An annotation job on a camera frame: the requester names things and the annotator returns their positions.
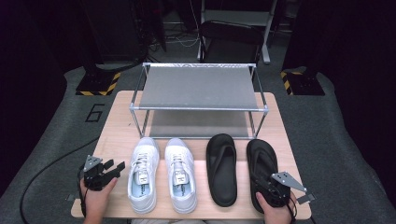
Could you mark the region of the black yellow striped stand base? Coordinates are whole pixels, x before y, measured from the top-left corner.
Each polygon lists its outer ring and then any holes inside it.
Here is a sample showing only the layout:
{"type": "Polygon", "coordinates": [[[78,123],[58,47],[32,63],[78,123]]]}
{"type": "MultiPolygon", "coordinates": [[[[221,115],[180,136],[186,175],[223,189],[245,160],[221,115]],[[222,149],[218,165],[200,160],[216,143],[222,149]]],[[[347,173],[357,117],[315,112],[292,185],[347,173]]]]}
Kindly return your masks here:
{"type": "Polygon", "coordinates": [[[288,95],[324,95],[316,77],[307,77],[301,72],[280,73],[288,95]]]}
{"type": "Polygon", "coordinates": [[[98,75],[86,74],[76,88],[76,95],[110,95],[120,78],[120,73],[101,72],[98,75]]]}

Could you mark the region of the black chair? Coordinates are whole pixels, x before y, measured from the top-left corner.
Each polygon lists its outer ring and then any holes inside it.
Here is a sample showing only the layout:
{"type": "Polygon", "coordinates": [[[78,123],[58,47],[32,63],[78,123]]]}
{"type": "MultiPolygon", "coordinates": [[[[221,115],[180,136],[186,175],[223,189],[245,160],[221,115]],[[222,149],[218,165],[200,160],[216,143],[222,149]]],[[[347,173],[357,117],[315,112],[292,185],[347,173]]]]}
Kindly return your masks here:
{"type": "Polygon", "coordinates": [[[257,63],[264,38],[250,25],[205,21],[199,27],[200,63],[257,63]]]}

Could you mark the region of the person's left hand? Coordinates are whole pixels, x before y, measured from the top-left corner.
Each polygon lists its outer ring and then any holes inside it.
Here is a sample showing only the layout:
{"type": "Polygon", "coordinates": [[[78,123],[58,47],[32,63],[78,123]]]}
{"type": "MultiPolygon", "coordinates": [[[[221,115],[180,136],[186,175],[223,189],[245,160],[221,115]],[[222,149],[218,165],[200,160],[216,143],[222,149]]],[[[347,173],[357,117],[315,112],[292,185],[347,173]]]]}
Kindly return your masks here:
{"type": "Polygon", "coordinates": [[[118,179],[114,177],[102,190],[92,191],[85,187],[83,179],[80,180],[80,189],[83,192],[83,201],[86,207],[83,224],[102,224],[109,195],[117,182],[118,179]]]}

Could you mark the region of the white metal desk frame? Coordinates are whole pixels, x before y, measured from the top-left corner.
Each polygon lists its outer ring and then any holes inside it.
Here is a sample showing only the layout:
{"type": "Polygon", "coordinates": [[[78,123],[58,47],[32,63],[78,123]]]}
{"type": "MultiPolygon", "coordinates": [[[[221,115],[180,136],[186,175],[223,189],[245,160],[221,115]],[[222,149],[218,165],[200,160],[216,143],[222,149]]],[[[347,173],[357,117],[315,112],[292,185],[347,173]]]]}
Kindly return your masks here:
{"type": "Polygon", "coordinates": [[[262,61],[264,64],[271,62],[267,47],[268,37],[271,31],[273,18],[275,16],[277,0],[265,0],[269,3],[269,8],[264,11],[245,11],[245,10],[223,10],[207,9],[205,0],[201,4],[201,22],[204,21],[227,21],[241,23],[252,26],[264,27],[262,61]]]}

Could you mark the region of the person's right hand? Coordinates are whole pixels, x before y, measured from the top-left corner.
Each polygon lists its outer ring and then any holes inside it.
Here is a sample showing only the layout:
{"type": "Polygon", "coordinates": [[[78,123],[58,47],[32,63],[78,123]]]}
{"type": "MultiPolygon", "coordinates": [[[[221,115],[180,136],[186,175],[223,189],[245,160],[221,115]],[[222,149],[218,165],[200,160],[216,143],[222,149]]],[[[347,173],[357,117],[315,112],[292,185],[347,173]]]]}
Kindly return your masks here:
{"type": "Polygon", "coordinates": [[[289,205],[283,207],[272,207],[265,201],[261,193],[257,192],[256,199],[263,210],[265,224],[290,224],[293,217],[293,209],[296,203],[296,197],[290,194],[289,205]]]}

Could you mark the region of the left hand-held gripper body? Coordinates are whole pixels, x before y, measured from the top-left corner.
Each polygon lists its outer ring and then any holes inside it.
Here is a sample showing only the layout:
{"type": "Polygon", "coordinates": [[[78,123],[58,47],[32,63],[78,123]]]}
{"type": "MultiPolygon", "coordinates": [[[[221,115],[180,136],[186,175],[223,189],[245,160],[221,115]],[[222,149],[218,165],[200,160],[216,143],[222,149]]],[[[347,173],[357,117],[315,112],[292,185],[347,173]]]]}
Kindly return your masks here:
{"type": "Polygon", "coordinates": [[[83,165],[84,185],[94,191],[102,190],[113,178],[104,169],[101,158],[88,155],[83,165]]]}

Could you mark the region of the white sneaker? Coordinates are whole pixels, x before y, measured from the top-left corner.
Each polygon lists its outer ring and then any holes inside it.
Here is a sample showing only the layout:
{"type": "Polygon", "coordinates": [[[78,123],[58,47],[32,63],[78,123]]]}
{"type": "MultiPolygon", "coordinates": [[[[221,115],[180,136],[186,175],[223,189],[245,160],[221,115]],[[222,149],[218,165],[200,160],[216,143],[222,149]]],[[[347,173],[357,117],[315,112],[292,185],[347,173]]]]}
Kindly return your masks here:
{"type": "Polygon", "coordinates": [[[146,214],[156,205],[156,171],[160,161],[160,151],[155,141],[143,137],[134,148],[128,177],[128,198],[134,211],[146,214]]]}
{"type": "Polygon", "coordinates": [[[165,148],[169,195],[174,209],[180,214],[191,213],[197,205],[194,158],[187,145],[172,138],[165,148]]]}

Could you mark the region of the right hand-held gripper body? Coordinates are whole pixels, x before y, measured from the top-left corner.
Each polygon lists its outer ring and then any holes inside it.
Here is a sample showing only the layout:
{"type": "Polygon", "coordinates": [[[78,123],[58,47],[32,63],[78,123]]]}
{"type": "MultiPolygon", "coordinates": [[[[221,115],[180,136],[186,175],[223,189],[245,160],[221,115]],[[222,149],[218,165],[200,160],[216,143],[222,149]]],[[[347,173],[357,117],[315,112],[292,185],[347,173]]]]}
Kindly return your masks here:
{"type": "Polygon", "coordinates": [[[260,178],[258,188],[265,201],[272,207],[287,205],[291,189],[307,192],[307,189],[288,172],[275,173],[268,178],[260,178]]]}

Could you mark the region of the black flip-flop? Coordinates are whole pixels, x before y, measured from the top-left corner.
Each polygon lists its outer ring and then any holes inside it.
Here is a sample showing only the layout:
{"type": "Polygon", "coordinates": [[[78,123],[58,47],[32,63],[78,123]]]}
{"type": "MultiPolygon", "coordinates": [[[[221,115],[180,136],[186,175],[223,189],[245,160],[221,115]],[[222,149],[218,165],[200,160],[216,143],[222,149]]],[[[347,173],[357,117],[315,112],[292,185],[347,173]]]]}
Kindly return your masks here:
{"type": "MultiPolygon", "coordinates": [[[[253,139],[248,142],[247,165],[249,179],[257,179],[256,175],[266,175],[269,177],[271,174],[278,172],[277,157],[274,149],[261,139],[253,139]]],[[[254,208],[263,214],[263,210],[255,194],[251,194],[251,201],[254,208]]]]}
{"type": "Polygon", "coordinates": [[[236,149],[233,138],[220,133],[206,146],[206,172],[213,201],[221,207],[232,206],[237,198],[236,149]]]}

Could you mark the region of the grey metal shoe rack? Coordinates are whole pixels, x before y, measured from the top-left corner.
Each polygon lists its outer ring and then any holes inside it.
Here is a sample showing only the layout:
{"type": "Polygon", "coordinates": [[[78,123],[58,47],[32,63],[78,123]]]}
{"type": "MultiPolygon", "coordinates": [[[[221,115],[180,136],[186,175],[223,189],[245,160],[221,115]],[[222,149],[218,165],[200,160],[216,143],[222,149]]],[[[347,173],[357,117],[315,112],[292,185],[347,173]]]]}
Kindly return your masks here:
{"type": "Polygon", "coordinates": [[[130,103],[138,134],[254,139],[269,112],[254,63],[144,63],[130,103]]]}

